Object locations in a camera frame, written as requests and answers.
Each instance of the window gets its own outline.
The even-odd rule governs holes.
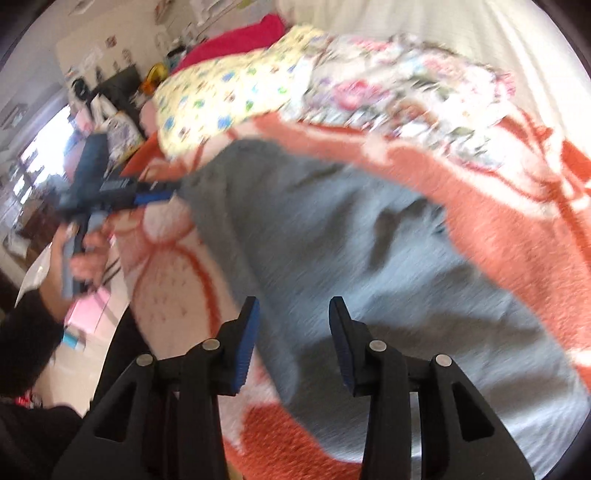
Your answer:
[[[17,182],[13,192],[21,204],[27,201],[33,188],[50,175],[64,175],[64,150],[74,133],[69,121],[70,107],[61,109],[22,152]]]

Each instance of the metal rivet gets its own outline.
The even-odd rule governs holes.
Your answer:
[[[374,351],[374,352],[383,352],[384,350],[386,350],[388,345],[386,345],[385,342],[381,341],[381,340],[372,340],[369,343],[369,347]]]
[[[203,350],[217,350],[220,348],[220,342],[216,338],[208,338],[202,343]]]
[[[137,363],[141,367],[147,367],[148,365],[152,365],[154,361],[154,357],[149,353],[144,353],[140,355],[138,358],[135,359],[135,363]]]
[[[449,358],[448,355],[445,355],[443,353],[440,353],[439,355],[437,355],[435,357],[435,361],[437,362],[438,365],[441,365],[442,367],[449,367],[452,364],[452,359]]]

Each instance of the pink box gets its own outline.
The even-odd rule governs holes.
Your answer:
[[[66,325],[73,325],[82,332],[92,335],[110,297],[109,290],[101,287],[98,291],[79,299],[68,312]]]

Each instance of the white sheet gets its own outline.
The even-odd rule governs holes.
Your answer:
[[[387,38],[405,31],[515,75],[515,103],[591,156],[591,80],[531,0],[277,0],[292,23]]]

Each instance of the black clamp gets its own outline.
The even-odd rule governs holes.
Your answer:
[[[329,322],[345,385],[356,397],[371,396],[361,480],[410,479],[410,392],[418,392],[423,479],[534,479],[515,440],[449,356],[404,356],[352,320],[342,297],[330,301]]]
[[[140,355],[86,416],[53,480],[227,479],[217,397],[244,385],[258,326],[248,297],[236,320],[184,356]]]

